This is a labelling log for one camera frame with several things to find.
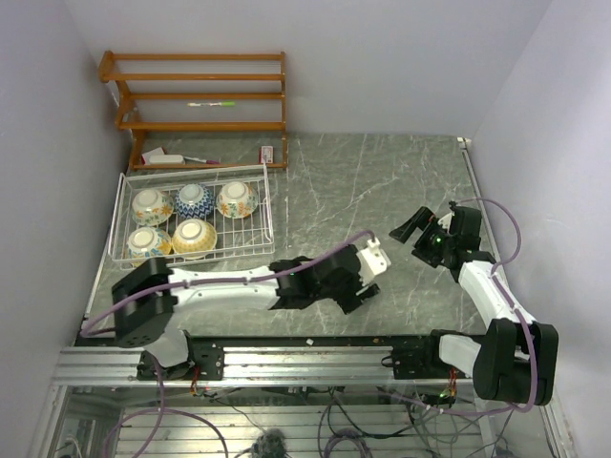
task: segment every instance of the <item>green marker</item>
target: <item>green marker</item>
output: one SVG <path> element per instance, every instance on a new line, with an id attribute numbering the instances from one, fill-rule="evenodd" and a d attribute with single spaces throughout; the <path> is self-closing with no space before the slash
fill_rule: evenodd
<path id="1" fill-rule="evenodd" d="M 189 102 L 187 103 L 187 107 L 235 107 L 236 102 L 232 101 L 224 101 L 224 102 Z"/>

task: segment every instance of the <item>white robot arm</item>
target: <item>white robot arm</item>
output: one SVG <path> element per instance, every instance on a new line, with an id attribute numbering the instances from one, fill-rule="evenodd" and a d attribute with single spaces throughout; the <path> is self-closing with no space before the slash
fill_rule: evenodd
<path id="1" fill-rule="evenodd" d="M 486 328 L 477 341 L 453 331 L 437 331 L 437 357 L 474 379 L 482 399 L 524 403 L 530 393 L 531 370 L 528 345 L 518 311 L 528 326 L 537 357 L 536 404 L 549 402 L 556 370 L 558 332 L 538 323 L 495 272 L 490 253 L 480 251 L 481 212 L 450 202 L 451 213 L 438 219 L 421 207 L 405 224 L 390 232 L 405 243 L 415 229 L 422 235 L 411 252 L 432 267 L 447 267 L 454 280 L 474 301 Z"/>
<path id="2" fill-rule="evenodd" d="M 514 307 L 510 306 L 498 291 L 492 281 L 492 268 L 493 265 L 487 261 L 474 260 L 465 262 L 458 276 L 458 284 L 474 301 L 475 307 L 486 328 L 490 326 L 493 320 L 506 319 L 512 323 L 519 323 L 514 311 L 515 309 L 521 312 L 528 324 L 532 324 L 535 318 L 524 310 L 509 290 L 509 286 L 497 273 L 494 273 L 505 290 L 513 298 Z M 441 337 L 439 358 L 444 363 L 453 365 L 461 370 L 468 377 L 473 377 L 475 359 L 479 354 L 480 346 L 479 343 L 476 343 L 470 337 L 447 334 Z M 517 352 L 516 357 L 523 358 L 523 355 Z"/>
<path id="3" fill-rule="evenodd" d="M 163 259 L 142 264 L 113 287 L 115 302 L 154 284 L 190 285 L 170 294 L 149 295 L 115 313 L 116 343 L 142 346 L 162 367 L 174 368 L 177 377 L 193 364 L 189 336 L 180 324 L 194 312 L 214 309 L 303 309 L 321 299 L 334 299 L 350 313 L 379 292 L 375 278 L 386 272 L 390 259 L 378 239 L 368 239 L 357 250 L 348 245 L 326 260 L 290 276 L 279 274 L 300 266 L 307 258 L 279 260 L 268 266 L 237 272 L 191 272 L 169 269 Z M 250 282 L 248 279 L 269 278 Z M 197 284 L 205 279 L 246 281 Z"/>

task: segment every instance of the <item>gray marble surface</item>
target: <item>gray marble surface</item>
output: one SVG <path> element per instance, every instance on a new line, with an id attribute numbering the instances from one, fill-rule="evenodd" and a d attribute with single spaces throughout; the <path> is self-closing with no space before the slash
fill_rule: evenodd
<path id="1" fill-rule="evenodd" d="M 265 137 L 156 136 L 145 149 L 205 158 L 256 160 Z M 223 271 L 265 265 L 299 255 L 315 257 L 346 237 L 370 229 L 382 241 L 392 267 L 379 278 L 381 293 L 349 315 L 332 301 L 305 310 L 207 311 L 181 326 L 205 336 L 316 336 L 429 333 L 434 328 L 483 332 L 474 304 L 450 273 L 411 254 L 411 245 L 388 233 L 421 205 L 443 215 L 450 199 L 472 197 L 465 160 L 455 137 L 414 135 L 292 135 L 289 168 L 270 172 L 276 251 L 272 256 L 190 266 Z M 484 249 L 489 249 L 484 237 Z M 106 257 L 90 315 L 110 307 L 111 287 L 125 275 Z M 102 326 L 112 325 L 108 319 Z"/>

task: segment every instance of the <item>wire rack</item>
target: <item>wire rack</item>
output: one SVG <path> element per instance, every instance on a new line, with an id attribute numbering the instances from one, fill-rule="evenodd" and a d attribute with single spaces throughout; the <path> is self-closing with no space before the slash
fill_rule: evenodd
<path id="1" fill-rule="evenodd" d="M 218 241 L 214 250 L 201 252 L 203 258 L 197 260 L 187 260 L 182 255 L 175 253 L 164 256 L 164 258 L 168 260 L 169 265 L 185 265 L 273 253 L 274 231 L 267 168 L 264 165 L 251 165 L 139 177 L 126 177 L 121 174 L 111 225 L 109 256 L 120 265 L 121 270 L 131 270 L 134 268 L 133 262 L 142 262 L 142 259 L 129 258 L 126 249 L 129 235 L 140 227 L 132 219 L 131 205 L 132 200 L 141 190 L 155 188 L 176 200 L 177 193 L 182 186 L 199 183 L 213 191 L 216 198 L 224 184 L 236 180 L 248 183 L 259 196 L 259 206 L 252 215 L 243 219 L 230 219 L 215 210 L 205 218 L 217 230 Z M 172 236 L 183 220 L 177 213 L 174 213 L 158 228 Z M 189 257 L 194 255 L 196 256 L 197 253 L 188 254 Z"/>

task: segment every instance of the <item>blue patterned bowl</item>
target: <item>blue patterned bowl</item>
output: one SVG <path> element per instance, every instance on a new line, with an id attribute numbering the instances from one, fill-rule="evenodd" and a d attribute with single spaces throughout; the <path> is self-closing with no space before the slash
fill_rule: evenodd
<path id="1" fill-rule="evenodd" d="M 177 194 L 176 211 L 185 219 L 205 219 L 214 208 L 214 194 L 203 185 L 187 184 Z"/>

